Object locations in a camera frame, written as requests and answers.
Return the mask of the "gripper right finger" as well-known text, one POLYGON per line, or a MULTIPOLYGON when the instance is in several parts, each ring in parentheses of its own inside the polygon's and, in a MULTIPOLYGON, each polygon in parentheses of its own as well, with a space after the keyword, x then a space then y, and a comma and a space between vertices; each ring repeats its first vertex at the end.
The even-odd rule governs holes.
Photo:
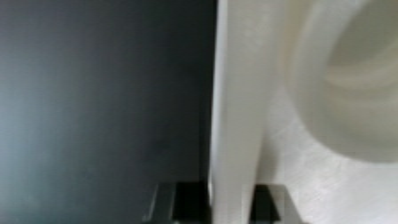
POLYGON ((307 224, 284 185, 255 186, 248 224, 307 224))

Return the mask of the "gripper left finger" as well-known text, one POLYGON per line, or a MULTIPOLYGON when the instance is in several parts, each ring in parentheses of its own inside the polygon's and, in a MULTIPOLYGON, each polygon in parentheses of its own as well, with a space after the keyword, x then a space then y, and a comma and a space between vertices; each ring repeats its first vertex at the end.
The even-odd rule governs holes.
POLYGON ((209 217, 206 183, 159 183, 140 224, 209 224, 209 217))

